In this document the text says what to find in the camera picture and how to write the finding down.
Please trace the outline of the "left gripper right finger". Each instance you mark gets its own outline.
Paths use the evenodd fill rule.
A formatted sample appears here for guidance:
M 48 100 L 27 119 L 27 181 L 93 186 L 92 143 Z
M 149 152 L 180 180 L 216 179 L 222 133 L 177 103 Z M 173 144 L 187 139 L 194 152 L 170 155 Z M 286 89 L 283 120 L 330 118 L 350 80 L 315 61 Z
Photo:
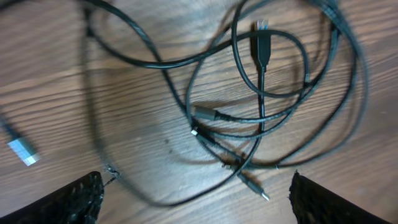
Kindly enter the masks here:
M 298 172 L 289 191 L 298 224 L 390 224 Z

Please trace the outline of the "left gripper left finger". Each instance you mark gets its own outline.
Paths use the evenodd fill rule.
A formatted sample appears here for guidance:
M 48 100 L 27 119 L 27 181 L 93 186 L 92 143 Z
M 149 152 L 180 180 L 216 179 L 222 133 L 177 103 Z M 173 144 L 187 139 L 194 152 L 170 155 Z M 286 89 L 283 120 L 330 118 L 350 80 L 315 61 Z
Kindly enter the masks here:
M 103 197 L 104 184 L 101 174 L 93 171 L 1 217 L 1 224 L 96 223 Z

